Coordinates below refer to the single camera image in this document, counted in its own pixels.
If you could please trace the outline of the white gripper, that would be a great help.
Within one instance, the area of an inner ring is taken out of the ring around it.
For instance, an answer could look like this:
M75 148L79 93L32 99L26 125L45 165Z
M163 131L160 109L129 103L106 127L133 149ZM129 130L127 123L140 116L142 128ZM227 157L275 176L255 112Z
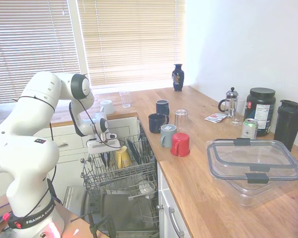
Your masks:
M120 149L120 143L118 139L112 139L103 142L98 140L88 140L87 147L89 154L100 154L101 160L104 164L104 167L107 166L104 153L107 152L107 161L111 160L111 151L116 151Z

